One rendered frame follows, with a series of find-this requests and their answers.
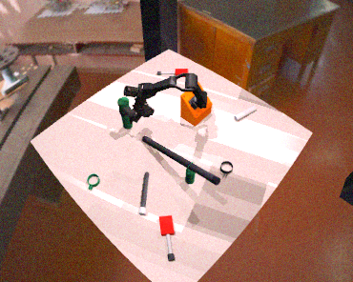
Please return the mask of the dark green cylinder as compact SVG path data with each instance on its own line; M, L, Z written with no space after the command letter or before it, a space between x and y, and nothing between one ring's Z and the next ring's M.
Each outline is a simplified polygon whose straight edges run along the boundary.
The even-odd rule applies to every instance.
M117 105L119 106L119 110L122 112L123 108L130 107L129 106L129 97L121 97L117 100ZM130 123L130 118L127 116L121 115L121 122L124 129L130 129L134 124Z

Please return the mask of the red-handled screwdriver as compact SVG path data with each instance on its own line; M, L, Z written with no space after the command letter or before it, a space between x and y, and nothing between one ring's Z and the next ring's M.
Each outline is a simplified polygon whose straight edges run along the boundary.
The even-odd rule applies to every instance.
M166 237L167 237L168 252L169 252L169 254L167 254L168 261L174 261L175 257L174 257L174 254L172 253L171 241L170 241L170 235L175 235L172 215L163 216L163 217L160 216L159 223L160 223L161 236L166 235Z
M179 75L182 72L188 72L188 69L176 69L176 72L162 72L162 71L158 71L157 75L162 75L162 74L168 74L168 73L175 73L176 75Z

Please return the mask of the white cylinder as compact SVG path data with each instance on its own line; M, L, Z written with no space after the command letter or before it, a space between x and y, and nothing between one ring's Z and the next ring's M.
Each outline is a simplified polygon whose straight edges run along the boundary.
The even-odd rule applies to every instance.
M246 109L246 110L242 111L241 113L235 115L234 116L234 120L237 122L240 119L242 119L244 116L246 116L246 115L248 115L248 114L250 114L251 112L254 112L254 111L256 111L256 106L253 106L253 107L251 107L249 109Z

